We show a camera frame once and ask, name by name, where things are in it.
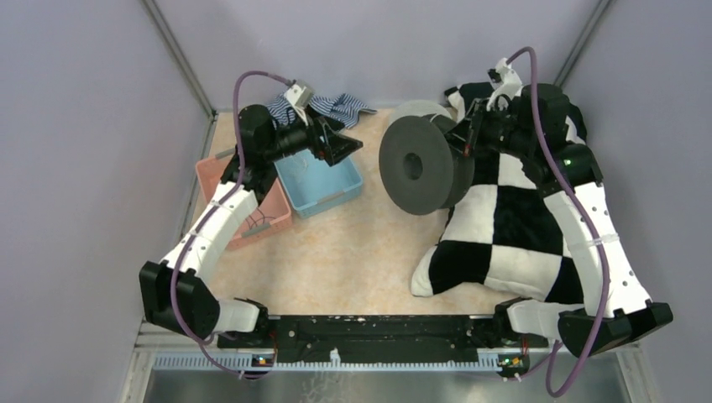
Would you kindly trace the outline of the black cable spool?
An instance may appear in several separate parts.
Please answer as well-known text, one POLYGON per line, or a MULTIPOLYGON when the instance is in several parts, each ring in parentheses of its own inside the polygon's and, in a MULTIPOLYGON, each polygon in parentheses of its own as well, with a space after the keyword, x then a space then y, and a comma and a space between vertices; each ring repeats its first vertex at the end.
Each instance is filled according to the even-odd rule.
POLYGON ((443 115, 404 116, 385 130, 380 143, 380 178, 404 212, 427 215, 454 207, 468 193, 474 159, 446 140, 457 123, 443 115))

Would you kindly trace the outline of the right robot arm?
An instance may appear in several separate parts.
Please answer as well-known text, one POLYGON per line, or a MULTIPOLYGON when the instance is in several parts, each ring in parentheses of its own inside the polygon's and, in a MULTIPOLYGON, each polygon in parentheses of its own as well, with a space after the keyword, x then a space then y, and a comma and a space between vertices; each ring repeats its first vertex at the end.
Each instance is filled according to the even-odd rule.
POLYGON ((581 304, 518 298, 498 305, 495 340, 514 346, 526 334, 551 338, 576 357, 635 342, 667 326, 673 312, 637 279, 607 211, 603 175, 580 109, 551 84, 490 89, 458 106, 469 153, 517 158, 563 236, 582 287, 581 304))

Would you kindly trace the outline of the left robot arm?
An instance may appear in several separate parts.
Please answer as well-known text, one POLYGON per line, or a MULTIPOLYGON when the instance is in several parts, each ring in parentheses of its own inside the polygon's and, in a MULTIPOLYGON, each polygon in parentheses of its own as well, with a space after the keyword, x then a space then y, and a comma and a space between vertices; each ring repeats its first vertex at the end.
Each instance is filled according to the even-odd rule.
POLYGON ((221 254, 274 185, 276 161, 307 150, 335 166, 364 144, 344 134, 341 123, 311 109, 278 123, 266 106, 253 104, 235 114, 234 123, 235 152, 205 210, 167 255, 143 265, 139 285, 147 322, 196 340, 236 332, 245 344, 258 347, 270 333, 261 305, 219 300, 209 290, 221 254))

